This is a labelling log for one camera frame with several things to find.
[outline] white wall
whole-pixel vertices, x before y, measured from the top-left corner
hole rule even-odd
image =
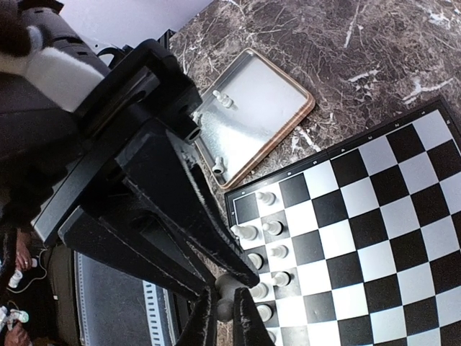
[[[61,15],[79,34],[122,47],[179,30],[212,0],[61,0]]]

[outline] metal tray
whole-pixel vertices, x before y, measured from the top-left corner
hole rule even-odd
[[[224,107],[215,90],[227,94],[232,106]],[[195,143],[225,190],[236,186],[315,106],[306,89],[250,48],[202,98],[194,113],[202,129]],[[222,158],[219,165],[217,158]]]

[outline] white object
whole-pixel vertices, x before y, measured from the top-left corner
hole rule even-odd
[[[269,334],[269,337],[271,339],[271,341],[273,343],[275,343],[277,341],[277,337],[275,336],[275,334],[273,332],[271,332],[270,330],[267,331],[267,334]]]
[[[227,94],[224,94],[223,92],[219,92],[218,90],[215,90],[213,92],[213,95],[215,95],[218,102],[222,104],[224,107],[231,108],[233,104],[233,100]]]
[[[274,204],[276,197],[272,192],[257,192],[256,199],[266,205],[272,205]]]
[[[22,273],[18,269],[16,269],[14,271],[14,275],[12,276],[12,278],[9,279],[8,286],[11,288],[17,288],[21,279],[22,279]]]
[[[253,262],[257,270],[260,270],[262,268],[264,261],[260,254],[249,254],[248,257]]]
[[[269,293],[269,288],[265,283],[259,283],[250,289],[250,293],[254,299],[262,299],[265,298]]]
[[[268,305],[259,305],[258,312],[263,322],[267,322],[272,317],[272,309]]]
[[[287,272],[278,272],[271,281],[273,286],[284,287],[290,283],[290,274]]]
[[[270,221],[262,225],[262,230],[271,234],[272,236],[278,236],[282,233],[283,225],[279,221]]]
[[[258,229],[254,226],[232,226],[232,232],[245,240],[254,240],[258,236]]]
[[[211,169],[216,175],[224,173],[224,160],[221,156],[215,159],[215,166]]]
[[[277,258],[285,258],[288,255],[288,248],[285,245],[279,245],[269,249],[269,256]]]

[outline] white pawn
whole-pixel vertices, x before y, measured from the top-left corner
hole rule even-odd
[[[260,254],[249,254],[249,259],[253,262],[253,265],[256,267],[257,270],[260,270],[263,265],[263,259]]]
[[[215,95],[218,102],[222,104],[224,107],[231,108],[233,104],[233,100],[227,94],[224,94],[223,92],[219,92],[218,90],[215,90],[213,92],[213,95]]]
[[[269,294],[269,288],[265,283],[259,283],[250,289],[250,293],[254,299],[263,299]]]
[[[272,192],[257,192],[256,199],[266,205],[272,205],[274,204],[276,197]]]
[[[272,278],[271,284],[277,287],[284,287],[290,283],[290,274],[287,272],[278,272]]]
[[[288,255],[288,248],[285,245],[279,245],[269,249],[269,256],[276,258],[285,258]]]
[[[272,236],[278,236],[282,233],[283,225],[279,221],[270,221],[262,225],[262,230],[266,231]]]
[[[232,226],[232,232],[245,240],[254,240],[258,236],[258,229],[254,226]]]
[[[272,309],[268,305],[258,305],[258,312],[263,322],[267,322],[272,317]]]

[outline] brown marble countertop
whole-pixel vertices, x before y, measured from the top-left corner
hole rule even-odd
[[[438,94],[461,121],[461,0],[215,0],[171,44],[201,92],[251,47],[315,97],[314,111],[242,183]]]

